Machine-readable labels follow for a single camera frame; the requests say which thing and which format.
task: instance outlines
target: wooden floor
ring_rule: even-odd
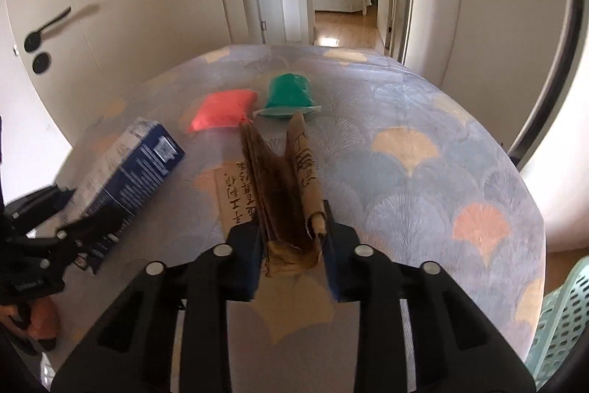
[[[567,279],[575,263],[589,255],[588,249],[570,250],[568,252],[550,252],[546,255],[546,287],[544,293],[550,293],[560,287]]]
[[[332,48],[374,49],[384,51],[376,29],[376,6],[360,12],[315,12],[315,45]]]

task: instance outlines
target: cardboard box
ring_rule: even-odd
[[[183,157],[184,151],[157,122],[138,118],[123,132],[96,162],[64,209],[66,222],[112,203],[128,212],[118,231],[105,233],[89,253],[78,257],[75,263],[79,268],[98,271],[123,230]]]

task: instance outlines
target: teal plastic basket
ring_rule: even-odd
[[[525,365],[540,389],[564,362],[589,323],[589,257],[564,284],[544,297],[538,328]]]

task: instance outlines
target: pillow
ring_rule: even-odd
[[[190,124],[192,132],[219,127],[237,127],[251,122],[249,114],[257,100],[257,92],[248,89],[216,92],[207,95]]]

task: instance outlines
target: patterned tablecloth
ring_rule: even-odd
[[[160,121],[186,158],[149,200],[98,275],[70,267],[55,297],[57,369],[150,260],[189,262],[223,241],[213,169],[242,159],[234,129],[187,135],[207,94],[269,80],[310,79],[321,113],[307,130],[335,219],[364,243],[413,266],[439,262],[525,357],[544,286],[544,226],[518,172],[490,134],[447,95],[394,60],[304,46],[231,46],[200,56],[114,102],[74,147],[58,182],[75,187],[123,129]],[[286,122],[256,118],[277,151]],[[322,269],[263,278],[250,304],[229,307],[234,391],[351,391],[357,305],[337,305]]]

